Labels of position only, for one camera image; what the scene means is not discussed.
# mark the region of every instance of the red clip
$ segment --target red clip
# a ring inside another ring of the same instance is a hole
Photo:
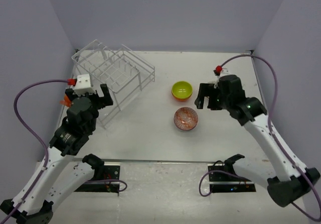
[[[220,75],[221,71],[223,70],[223,68],[221,66],[217,66],[215,68],[216,72]]]
[[[67,81],[69,86],[76,86],[76,82],[77,82],[76,79],[70,78]]]

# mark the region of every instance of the back wall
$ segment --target back wall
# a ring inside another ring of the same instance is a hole
[[[95,39],[134,50],[254,47],[282,0],[50,0],[75,48]]]

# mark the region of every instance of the orange clip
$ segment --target orange clip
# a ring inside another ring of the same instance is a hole
[[[64,100],[61,100],[59,102],[60,104],[64,105],[64,106],[67,106],[67,107],[70,107],[71,106],[71,101],[70,99],[67,97],[67,95],[64,96]]]

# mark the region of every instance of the joint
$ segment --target joint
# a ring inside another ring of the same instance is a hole
[[[305,174],[313,185],[320,179],[320,173],[316,168],[306,169]],[[267,191],[270,197],[281,207],[286,207],[311,190],[302,175],[299,177],[291,176],[289,181],[280,181],[277,177],[274,177],[267,179],[267,182]]]
[[[87,163],[91,166],[91,168],[95,171],[94,177],[91,180],[100,180],[104,173],[104,164],[105,162],[102,161],[99,157],[90,154],[86,155],[82,159],[83,163]]]

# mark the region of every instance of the black clamp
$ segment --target black clamp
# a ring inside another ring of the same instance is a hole
[[[233,175],[237,175],[234,171],[233,165],[235,164],[236,161],[245,158],[245,156],[237,154],[237,155],[233,155],[232,157],[228,158],[227,160],[224,161],[224,166],[223,166],[223,170],[225,172],[231,173]]]
[[[89,154],[82,159],[83,163],[87,163],[95,171],[94,177],[91,180],[101,180],[104,175],[104,164],[105,162],[99,157]]]
[[[52,211],[52,205],[52,202],[47,202],[45,200],[39,212],[27,215],[25,211],[20,212],[16,210],[12,217],[17,220],[16,222],[18,224],[47,224],[50,222],[54,214]],[[4,200],[0,205],[0,209],[8,215],[14,209],[12,199]]]

